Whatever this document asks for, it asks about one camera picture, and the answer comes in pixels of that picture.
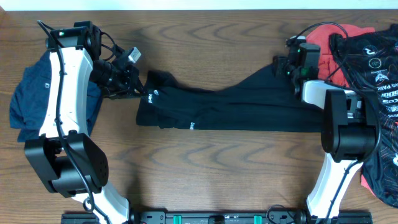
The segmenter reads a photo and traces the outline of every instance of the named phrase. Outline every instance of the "dark blue fabric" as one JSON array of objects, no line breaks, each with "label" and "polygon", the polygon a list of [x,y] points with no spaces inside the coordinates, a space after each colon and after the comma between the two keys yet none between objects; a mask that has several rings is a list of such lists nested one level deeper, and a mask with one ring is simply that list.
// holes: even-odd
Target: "dark blue fabric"
[{"label": "dark blue fabric", "polygon": [[[46,52],[32,67],[26,68],[10,104],[11,128],[21,129],[18,141],[37,139],[49,103],[51,84],[50,52]],[[89,82],[87,88],[86,119],[88,134],[94,128],[102,104],[101,90]]]}]

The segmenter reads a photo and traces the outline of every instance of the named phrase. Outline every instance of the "red fabric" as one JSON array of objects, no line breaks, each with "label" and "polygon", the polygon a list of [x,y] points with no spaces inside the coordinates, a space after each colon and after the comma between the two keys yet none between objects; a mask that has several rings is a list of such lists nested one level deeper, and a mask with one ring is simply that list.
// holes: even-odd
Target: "red fabric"
[{"label": "red fabric", "polygon": [[[376,31],[373,27],[359,28],[349,24],[341,26],[347,31],[350,37]],[[345,38],[343,31],[334,25],[322,25],[306,37],[308,43],[317,44],[321,47],[318,78],[322,80],[326,79],[338,67],[329,49],[329,36],[331,34],[341,34]],[[349,86],[341,69],[331,77],[331,81],[337,85]]]}]

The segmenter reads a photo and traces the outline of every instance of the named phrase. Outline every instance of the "robotic arm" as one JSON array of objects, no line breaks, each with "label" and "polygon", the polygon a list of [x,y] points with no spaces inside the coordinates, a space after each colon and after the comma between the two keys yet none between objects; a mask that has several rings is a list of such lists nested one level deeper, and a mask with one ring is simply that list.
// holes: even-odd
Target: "robotic arm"
[{"label": "robotic arm", "polygon": [[[138,69],[134,67],[141,53],[136,48],[123,50],[114,44],[111,50],[116,58],[111,63],[102,60],[103,34],[91,22],[76,22],[74,28],[50,31],[47,39],[47,48],[52,52],[49,106],[39,139],[25,143],[25,155],[49,192],[71,197],[85,207],[94,206],[95,216],[64,215],[65,223],[182,224],[185,220],[184,223],[197,224],[262,224],[263,219],[275,224],[319,223],[322,220],[372,223],[370,213],[339,213],[338,209],[355,171],[377,143],[377,119],[371,106],[377,105],[374,103],[377,95],[371,91],[358,94],[314,80],[319,48],[306,44],[303,39],[290,46],[288,58],[276,57],[274,65],[277,76],[291,80],[298,98],[323,109],[325,114],[321,135],[325,160],[315,188],[307,197],[306,209],[283,208],[266,213],[137,213],[130,210],[127,199],[108,181],[109,167],[104,152],[88,137],[86,94],[88,82],[92,81],[111,99],[146,96],[138,79]],[[58,71],[62,66],[59,55],[66,73],[61,91],[57,88],[60,84]],[[62,136],[55,122],[59,93],[62,95],[59,105]],[[60,138],[67,143],[95,203],[89,200],[90,191],[72,160],[68,156],[58,156],[64,149]]]}]

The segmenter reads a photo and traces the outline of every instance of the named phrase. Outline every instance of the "wooden table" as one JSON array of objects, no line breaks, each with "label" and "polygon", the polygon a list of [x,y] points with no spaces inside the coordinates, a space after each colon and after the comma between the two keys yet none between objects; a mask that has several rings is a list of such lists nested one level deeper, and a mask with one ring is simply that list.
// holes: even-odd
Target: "wooden table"
[{"label": "wooden table", "polygon": [[[234,85],[285,54],[284,40],[321,21],[387,29],[396,11],[103,11],[7,12],[0,15],[0,222],[59,223],[82,211],[46,191],[25,158],[9,103],[25,67],[45,51],[41,19],[53,27],[91,20],[124,48],[143,54],[138,67],[170,71],[190,86]],[[266,210],[302,207],[323,162],[319,133],[190,131],[137,126],[139,100],[105,100],[91,135],[106,153],[110,181],[137,208]],[[397,223],[355,175],[342,209],[369,210],[375,223]]]}]

